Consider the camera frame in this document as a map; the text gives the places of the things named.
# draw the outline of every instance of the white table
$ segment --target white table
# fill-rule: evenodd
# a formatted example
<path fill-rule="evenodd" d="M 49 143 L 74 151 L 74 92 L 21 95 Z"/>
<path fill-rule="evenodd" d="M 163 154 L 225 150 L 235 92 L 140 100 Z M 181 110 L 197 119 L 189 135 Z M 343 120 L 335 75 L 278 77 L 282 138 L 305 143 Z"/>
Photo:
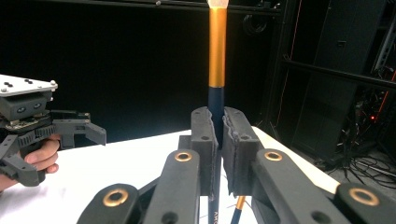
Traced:
<path fill-rule="evenodd" d="M 335 193 L 337 181 L 321 172 L 268 134 L 253 127 L 266 148 L 287 153 L 317 186 Z M 5 190 L 0 198 L 0 223 L 76 223 L 82 211 L 101 189 L 130 184 L 137 189 L 160 176 L 167 155 L 177 149 L 181 134 L 169 133 L 108 144 L 61 151 L 60 170 L 47 175 L 35 188 L 22 185 Z M 221 178 L 219 223 L 230 223 L 236 199 L 228 195 L 227 179 Z M 207 223 L 207 198 L 201 197 L 200 223 Z M 240 223 L 257 223 L 249 206 L 244 206 Z"/>

